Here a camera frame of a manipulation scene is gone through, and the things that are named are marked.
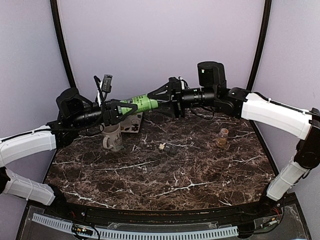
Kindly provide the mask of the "green pill bottle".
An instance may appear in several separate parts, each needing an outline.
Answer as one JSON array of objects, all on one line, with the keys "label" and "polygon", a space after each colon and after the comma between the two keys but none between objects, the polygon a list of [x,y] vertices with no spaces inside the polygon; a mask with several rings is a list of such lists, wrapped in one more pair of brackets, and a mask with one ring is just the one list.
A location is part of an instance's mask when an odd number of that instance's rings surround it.
[{"label": "green pill bottle", "polygon": [[146,94],[124,99],[124,100],[121,100],[120,102],[137,105],[137,110],[133,112],[132,115],[157,109],[159,107],[158,101],[155,99],[148,98]]}]

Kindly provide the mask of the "grey weekly pill organizer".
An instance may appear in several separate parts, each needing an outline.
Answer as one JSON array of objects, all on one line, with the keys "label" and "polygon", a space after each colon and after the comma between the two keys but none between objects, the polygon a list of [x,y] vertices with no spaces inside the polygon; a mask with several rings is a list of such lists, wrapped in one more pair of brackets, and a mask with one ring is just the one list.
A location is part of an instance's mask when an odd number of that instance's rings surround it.
[{"label": "grey weekly pill organizer", "polygon": [[177,149],[173,144],[167,143],[167,142],[164,142],[164,143],[166,143],[166,145],[165,145],[166,148],[165,148],[165,151],[163,151],[163,152],[167,152],[167,153],[170,153],[170,154],[176,154],[177,153]]}]

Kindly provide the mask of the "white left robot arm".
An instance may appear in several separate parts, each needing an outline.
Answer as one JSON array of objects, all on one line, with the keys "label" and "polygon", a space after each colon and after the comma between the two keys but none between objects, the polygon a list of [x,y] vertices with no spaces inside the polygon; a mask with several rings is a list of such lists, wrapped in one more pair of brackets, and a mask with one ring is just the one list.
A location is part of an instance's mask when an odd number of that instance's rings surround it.
[{"label": "white left robot arm", "polygon": [[91,102],[80,95],[77,88],[63,91],[56,99],[59,109],[57,120],[34,130],[0,140],[0,192],[35,201],[51,210],[60,218],[67,218],[70,206],[63,201],[64,195],[55,186],[39,183],[9,170],[7,165],[21,158],[40,152],[69,146],[79,132],[98,125],[116,125],[138,110],[130,101],[104,100]]}]

